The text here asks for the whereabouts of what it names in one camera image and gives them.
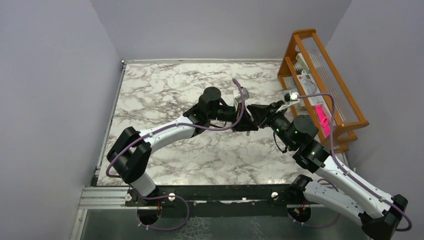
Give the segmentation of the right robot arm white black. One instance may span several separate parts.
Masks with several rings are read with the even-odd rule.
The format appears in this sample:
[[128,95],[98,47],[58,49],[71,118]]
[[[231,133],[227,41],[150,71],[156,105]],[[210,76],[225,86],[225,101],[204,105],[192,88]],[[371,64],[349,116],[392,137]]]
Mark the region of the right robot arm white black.
[[323,205],[358,224],[373,240],[389,240],[394,235],[408,201],[400,194],[390,195],[365,181],[346,167],[331,151],[315,140],[318,128],[308,115],[292,121],[285,116],[282,101],[269,105],[247,106],[259,128],[269,127],[293,151],[295,162],[303,169],[334,184],[329,189],[310,177],[299,175],[290,185],[289,199],[300,204],[304,200]]

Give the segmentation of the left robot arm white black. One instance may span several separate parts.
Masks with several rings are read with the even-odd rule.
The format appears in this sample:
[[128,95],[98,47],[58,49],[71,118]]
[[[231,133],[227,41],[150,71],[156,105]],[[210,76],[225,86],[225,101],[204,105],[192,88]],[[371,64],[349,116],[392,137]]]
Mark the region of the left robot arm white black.
[[109,161],[106,170],[114,168],[118,178],[138,191],[138,199],[144,205],[152,205],[157,200],[157,187],[146,172],[150,156],[161,148],[193,138],[206,130],[258,130],[242,105],[242,100],[248,98],[248,90],[241,87],[234,91],[234,105],[230,106],[222,99],[221,91],[211,86],[203,91],[194,106],[169,123],[142,131],[132,126],[125,128],[106,155]]

